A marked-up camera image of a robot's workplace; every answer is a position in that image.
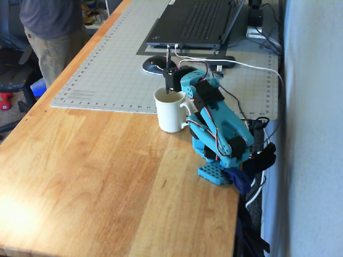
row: robotic arm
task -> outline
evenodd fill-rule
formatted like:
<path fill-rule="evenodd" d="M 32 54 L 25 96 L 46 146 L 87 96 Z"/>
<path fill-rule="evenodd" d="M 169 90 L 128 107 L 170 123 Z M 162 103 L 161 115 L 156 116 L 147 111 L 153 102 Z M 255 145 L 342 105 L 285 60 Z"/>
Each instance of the robotic arm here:
<path fill-rule="evenodd" d="M 193 148 L 208 162 L 198 174 L 217 185 L 233 183 L 242 194 L 248 193 L 255 174 L 265 167 L 249 158 L 253 136 L 225 104 L 218 79 L 189 66 L 165 69 L 163 76 L 167 92 L 187 93 L 198 110 L 187 117 Z"/>

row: computer mouse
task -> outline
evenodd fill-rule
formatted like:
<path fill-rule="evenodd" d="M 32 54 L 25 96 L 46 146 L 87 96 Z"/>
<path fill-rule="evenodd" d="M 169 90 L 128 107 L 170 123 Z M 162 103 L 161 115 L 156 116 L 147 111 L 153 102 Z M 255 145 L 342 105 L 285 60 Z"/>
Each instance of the computer mouse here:
<path fill-rule="evenodd" d="M 165 56 L 150 57 L 142 65 L 144 71 L 156 75 L 163 75 L 163 70 L 166 67 L 167 59 Z M 176 64 L 173 61 L 170 61 L 170 68 L 172 67 L 176 67 Z"/>

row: laptop keyboard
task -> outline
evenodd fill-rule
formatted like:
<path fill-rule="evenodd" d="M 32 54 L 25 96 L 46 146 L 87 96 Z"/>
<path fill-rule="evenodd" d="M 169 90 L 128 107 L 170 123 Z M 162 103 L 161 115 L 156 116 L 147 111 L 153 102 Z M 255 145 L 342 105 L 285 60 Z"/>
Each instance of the laptop keyboard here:
<path fill-rule="evenodd" d="M 210 37 L 217 17 L 220 2 L 196 3 L 181 33 L 182 39 L 203 39 Z"/>

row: wood grain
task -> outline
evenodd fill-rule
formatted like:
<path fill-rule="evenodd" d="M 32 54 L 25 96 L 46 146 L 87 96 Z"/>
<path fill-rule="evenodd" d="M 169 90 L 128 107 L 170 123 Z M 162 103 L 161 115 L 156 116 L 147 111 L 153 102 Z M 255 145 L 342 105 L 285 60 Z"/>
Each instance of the wood grain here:
<path fill-rule="evenodd" d="M 0 145 L 0 254 L 228 256 L 238 194 L 200 178 L 188 129 L 157 116 L 51 108 L 124 0 Z"/>

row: white mug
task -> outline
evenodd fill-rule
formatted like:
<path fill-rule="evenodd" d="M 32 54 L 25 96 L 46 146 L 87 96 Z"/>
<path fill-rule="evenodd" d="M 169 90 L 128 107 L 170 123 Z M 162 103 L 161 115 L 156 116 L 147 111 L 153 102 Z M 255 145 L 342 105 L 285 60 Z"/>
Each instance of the white mug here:
<path fill-rule="evenodd" d="M 182 130 L 188 124 L 186 121 L 186 110 L 192 115 L 194 107 L 184 92 L 166 93 L 166 88 L 161 87 L 154 93 L 156 102 L 157 117 L 160 128 L 168 133 L 175 133 Z"/>

